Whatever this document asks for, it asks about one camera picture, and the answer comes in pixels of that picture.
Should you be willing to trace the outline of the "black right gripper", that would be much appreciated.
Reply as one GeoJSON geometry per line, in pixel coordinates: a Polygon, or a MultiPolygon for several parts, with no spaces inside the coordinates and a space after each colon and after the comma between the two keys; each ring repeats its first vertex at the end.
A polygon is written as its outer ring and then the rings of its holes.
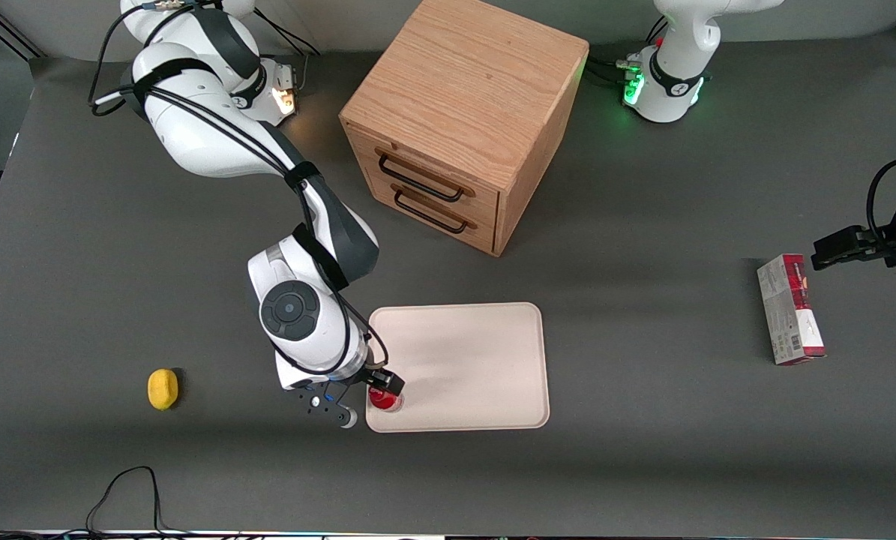
{"type": "Polygon", "coordinates": [[[365,383],[372,389],[389,393],[395,397],[402,395],[404,387],[402,377],[385,368],[366,370],[365,383]]]}

